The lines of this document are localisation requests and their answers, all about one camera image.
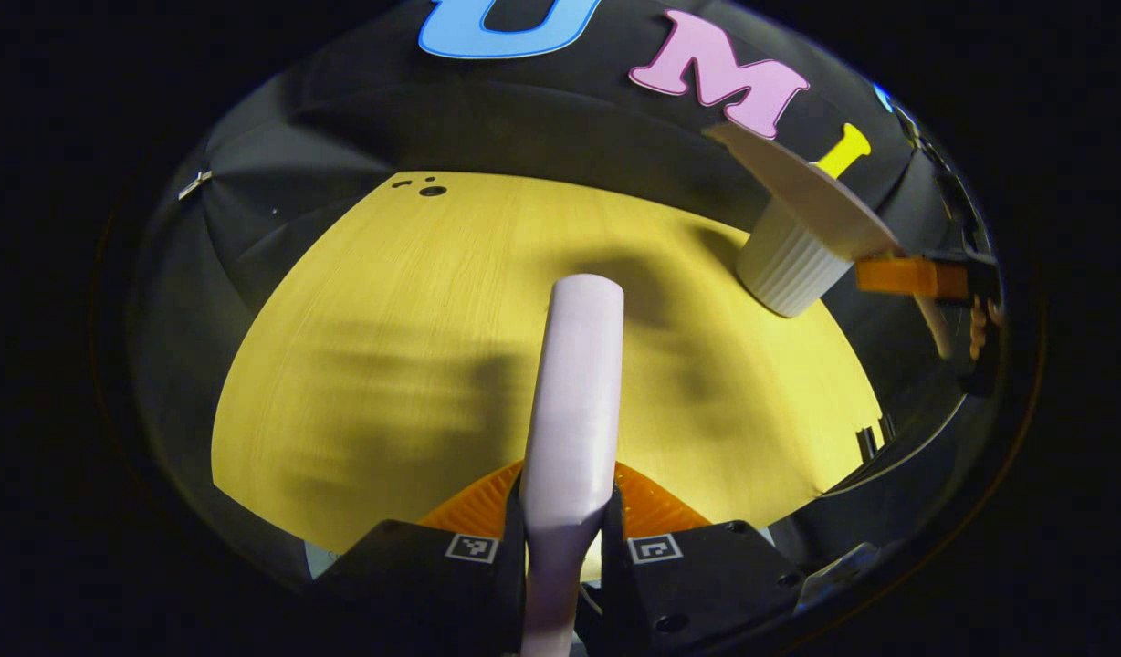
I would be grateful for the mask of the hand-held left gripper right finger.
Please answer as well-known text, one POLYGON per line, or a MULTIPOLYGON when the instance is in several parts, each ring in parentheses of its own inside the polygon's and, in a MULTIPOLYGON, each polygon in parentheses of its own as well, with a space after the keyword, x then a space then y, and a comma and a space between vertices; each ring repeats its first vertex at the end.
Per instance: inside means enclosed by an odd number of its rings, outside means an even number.
POLYGON ((601 590, 580 616, 592 656, 760 656, 805 574, 747 521, 707 521, 617 464, 603 515, 601 590))

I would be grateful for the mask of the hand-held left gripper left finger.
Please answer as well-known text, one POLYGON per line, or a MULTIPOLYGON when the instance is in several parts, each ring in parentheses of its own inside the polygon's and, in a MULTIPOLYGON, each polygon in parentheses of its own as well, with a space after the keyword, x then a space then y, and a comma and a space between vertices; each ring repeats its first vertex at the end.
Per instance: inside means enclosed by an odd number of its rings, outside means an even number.
POLYGON ((330 633, 361 656, 513 656, 526 594, 522 465, 419 522, 386 519, 311 582, 330 633))

